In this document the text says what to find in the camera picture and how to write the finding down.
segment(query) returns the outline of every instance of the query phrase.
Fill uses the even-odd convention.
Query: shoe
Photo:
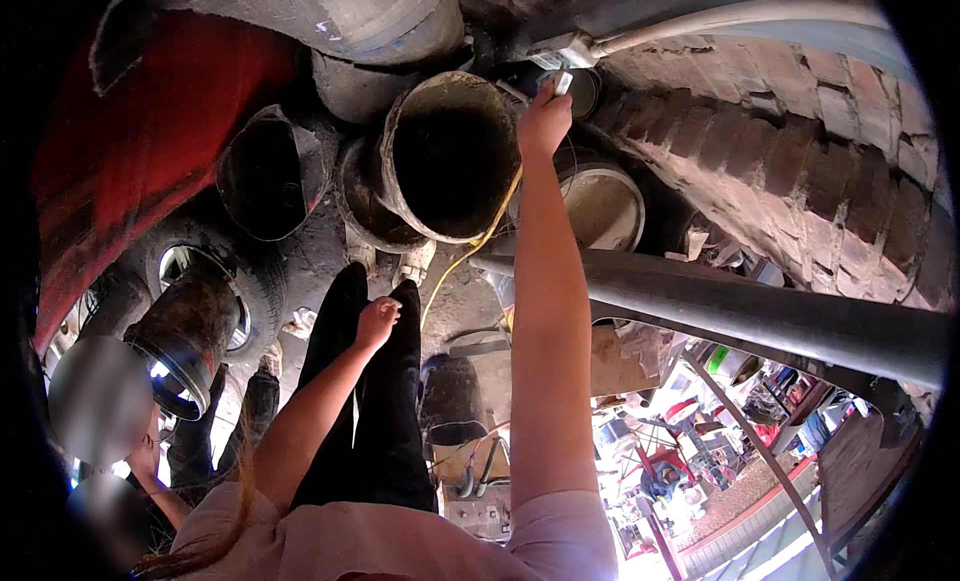
[[[420,287],[426,281],[426,271],[435,254],[437,254],[437,241],[434,239],[427,241],[422,248],[402,254],[400,264],[393,273],[393,287],[396,288],[408,279],[413,280],[416,286]]]
[[[343,227],[346,228],[346,263],[363,264],[369,279],[377,268],[377,248],[364,241],[350,225]]]
[[[277,379],[283,374],[283,348],[281,340],[274,339],[267,353],[260,356],[260,370],[266,371]]]

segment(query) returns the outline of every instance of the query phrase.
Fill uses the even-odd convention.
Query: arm
[[[290,398],[253,453],[256,489],[286,514],[320,443],[340,414],[364,367],[387,342],[401,303],[377,298],[364,308],[357,338],[330,366]]]
[[[166,515],[170,525],[180,531],[192,509],[182,497],[170,491],[157,479],[157,468],[161,464],[161,443],[158,441],[160,430],[157,425],[157,419],[161,416],[160,409],[158,404],[153,404],[153,416],[150,418],[147,433],[133,453],[126,456],[126,464],[144,491]]]
[[[523,162],[514,259],[510,491],[513,509],[565,490],[597,491],[591,431],[587,281],[553,153],[570,129],[570,96],[552,83],[517,124]]]

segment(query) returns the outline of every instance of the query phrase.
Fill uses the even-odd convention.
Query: car tire
[[[120,256],[121,268],[140,277],[155,301],[162,293],[160,266],[170,248],[203,253],[230,277],[246,306],[249,333],[241,346],[228,349],[223,362],[255,362],[277,339],[287,314],[287,283],[277,247],[252,239],[221,208],[200,201],[173,211]]]

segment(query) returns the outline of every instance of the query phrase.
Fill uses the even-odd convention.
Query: workshop
[[[0,0],[19,575],[949,575],[931,1]]]

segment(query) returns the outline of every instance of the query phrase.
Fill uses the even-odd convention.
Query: pink shirt
[[[173,551],[230,529],[240,486],[210,491],[176,534]],[[511,513],[506,547],[475,538],[452,522],[388,504],[333,502],[281,516],[257,492],[248,527],[220,562],[192,579],[331,579],[355,574],[414,579],[616,579],[614,539],[600,496],[559,491]]]

